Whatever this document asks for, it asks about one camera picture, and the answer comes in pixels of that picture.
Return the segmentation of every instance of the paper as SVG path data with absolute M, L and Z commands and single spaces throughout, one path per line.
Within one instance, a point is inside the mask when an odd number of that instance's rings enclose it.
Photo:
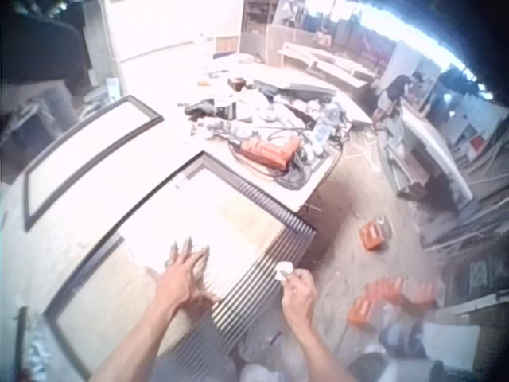
M 276 275 L 274 278 L 278 281 L 285 281 L 286 277 L 282 274 L 285 272 L 286 274 L 290 274 L 293 272 L 293 264 L 290 261 L 281 261 L 276 265 Z

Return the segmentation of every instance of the person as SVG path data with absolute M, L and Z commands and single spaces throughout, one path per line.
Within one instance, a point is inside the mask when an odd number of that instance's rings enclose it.
M 177 311 L 187 302 L 198 298 L 218 301 L 198 287 L 193 275 L 195 265 L 208 254 L 208 249 L 192 253 L 192 241 L 187 239 L 178 251 L 172 246 L 170 259 L 163 275 L 157 280 L 156 293 L 138 324 L 111 352 L 97 371 L 92 382 L 148 380 L 162 338 Z M 354 382 L 338 364 L 313 328 L 313 308 L 317 290 L 309 271 L 296 269 L 285 274 L 282 313 L 297 338 L 309 366 L 312 382 Z
M 288 0 L 282 7 L 282 24 L 290 28 L 295 28 L 295 19 L 297 16 L 297 1 Z
M 371 118 L 373 125 L 391 116 L 394 110 L 398 110 L 401 107 L 401 98 L 408 95 L 411 87 L 422 82 L 422 74 L 419 72 L 414 72 L 410 77 L 403 74 L 397 76 L 379 96 L 377 108 Z

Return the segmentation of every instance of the scattered tools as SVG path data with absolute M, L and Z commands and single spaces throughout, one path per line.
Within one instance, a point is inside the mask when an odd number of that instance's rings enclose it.
M 217 102 L 213 98 L 202 99 L 184 109 L 184 114 L 188 115 L 193 122 L 203 117 L 219 117 L 232 121 L 237 116 L 236 112 L 237 103 L 227 97 L 218 99 Z

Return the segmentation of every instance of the fluorescent light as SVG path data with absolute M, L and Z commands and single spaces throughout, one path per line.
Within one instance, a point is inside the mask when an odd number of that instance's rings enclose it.
M 485 93 L 480 93 L 480 94 L 484 99 L 487 99 L 488 101 L 491 101 L 493 99 L 493 94 L 491 94 L 490 92 L 485 92 Z

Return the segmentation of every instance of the plastic bottle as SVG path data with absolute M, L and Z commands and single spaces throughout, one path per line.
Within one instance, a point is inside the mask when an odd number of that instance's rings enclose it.
M 317 124 L 313 128 L 313 151 L 320 155 L 324 151 L 324 145 L 330 137 L 340 118 L 340 107 L 337 103 L 329 103 L 325 106 Z

